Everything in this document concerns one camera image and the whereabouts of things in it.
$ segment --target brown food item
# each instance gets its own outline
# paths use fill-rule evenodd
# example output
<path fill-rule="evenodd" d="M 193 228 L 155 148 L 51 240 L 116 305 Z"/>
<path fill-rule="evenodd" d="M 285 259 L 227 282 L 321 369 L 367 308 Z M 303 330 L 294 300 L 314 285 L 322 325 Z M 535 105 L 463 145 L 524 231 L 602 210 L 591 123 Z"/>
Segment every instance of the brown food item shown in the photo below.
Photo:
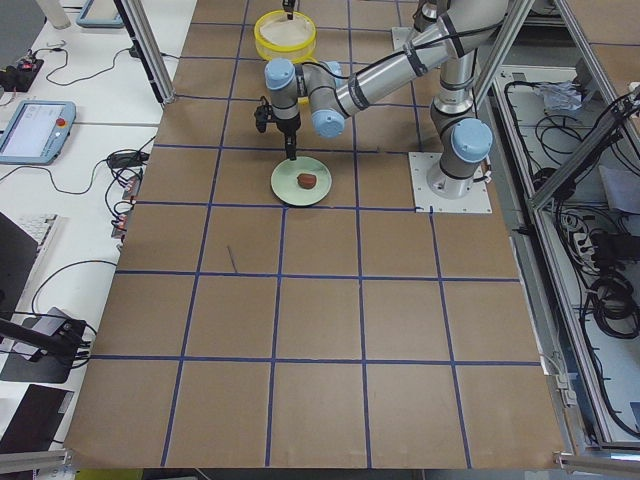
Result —
<path fill-rule="evenodd" d="M 315 187 L 317 181 L 318 177 L 311 173 L 301 173 L 298 175 L 298 185 L 306 190 L 311 190 Z"/>

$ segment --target keyboard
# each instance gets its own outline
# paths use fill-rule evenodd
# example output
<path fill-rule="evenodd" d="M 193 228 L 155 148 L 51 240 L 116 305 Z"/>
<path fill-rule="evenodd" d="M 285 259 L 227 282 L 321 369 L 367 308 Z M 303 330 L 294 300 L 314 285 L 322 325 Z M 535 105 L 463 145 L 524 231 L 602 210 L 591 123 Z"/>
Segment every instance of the keyboard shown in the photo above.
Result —
<path fill-rule="evenodd" d="M 58 215 L 54 213 L 36 213 L 21 215 L 16 224 L 38 242 L 38 253 L 50 243 L 59 222 Z"/>

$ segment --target white mounting plate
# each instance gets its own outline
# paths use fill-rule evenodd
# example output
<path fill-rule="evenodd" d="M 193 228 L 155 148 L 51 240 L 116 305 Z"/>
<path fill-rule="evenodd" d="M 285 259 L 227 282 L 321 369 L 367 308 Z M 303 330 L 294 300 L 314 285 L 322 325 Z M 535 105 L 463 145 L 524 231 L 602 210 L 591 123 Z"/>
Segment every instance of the white mounting plate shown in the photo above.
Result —
<path fill-rule="evenodd" d="M 391 27 L 393 50 L 399 50 L 411 33 L 411 27 Z"/>
<path fill-rule="evenodd" d="M 491 213 L 491 202 L 485 182 L 472 184 L 471 191 L 457 200 L 442 198 L 433 193 L 427 185 L 427 172 L 440 160 L 440 155 L 440 153 L 409 153 L 416 211 L 429 213 L 433 209 L 434 212 L 440 213 Z M 481 178 L 483 175 L 482 169 L 478 167 L 474 178 Z"/>

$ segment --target green plate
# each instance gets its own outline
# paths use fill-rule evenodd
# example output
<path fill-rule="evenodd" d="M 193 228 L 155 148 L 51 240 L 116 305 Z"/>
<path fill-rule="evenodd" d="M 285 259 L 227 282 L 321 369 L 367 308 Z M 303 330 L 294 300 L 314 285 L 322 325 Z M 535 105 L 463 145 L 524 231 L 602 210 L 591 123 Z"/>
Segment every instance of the green plate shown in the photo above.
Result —
<path fill-rule="evenodd" d="M 310 173 L 317 178 L 316 186 L 310 189 L 298 185 L 298 175 Z M 289 205 L 305 207 L 319 202 L 331 190 L 331 173 L 324 163 L 311 157 L 285 160 L 271 174 L 271 189 L 276 196 Z"/>

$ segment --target white robot link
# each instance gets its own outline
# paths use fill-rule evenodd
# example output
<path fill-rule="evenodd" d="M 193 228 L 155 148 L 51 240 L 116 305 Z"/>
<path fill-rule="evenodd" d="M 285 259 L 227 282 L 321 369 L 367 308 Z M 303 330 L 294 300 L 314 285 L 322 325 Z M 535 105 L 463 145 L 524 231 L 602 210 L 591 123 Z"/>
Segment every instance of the white robot link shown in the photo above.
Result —
<path fill-rule="evenodd" d="M 264 132 L 267 123 L 275 123 L 284 134 L 287 158 L 295 160 L 296 132 L 301 125 L 298 98 L 309 98 L 318 135 L 333 138 L 342 133 L 348 117 L 441 66 L 440 91 L 432 101 L 431 118 L 444 152 L 427 181 L 441 197 L 460 198 L 468 192 L 493 142 L 489 127 L 473 116 L 474 50 L 503 21 L 508 3 L 421 0 L 414 15 L 414 32 L 402 48 L 349 77 L 341 75 L 337 62 L 294 65 L 283 58 L 271 60 L 265 68 L 271 103 L 262 98 L 255 113 L 256 127 Z"/>

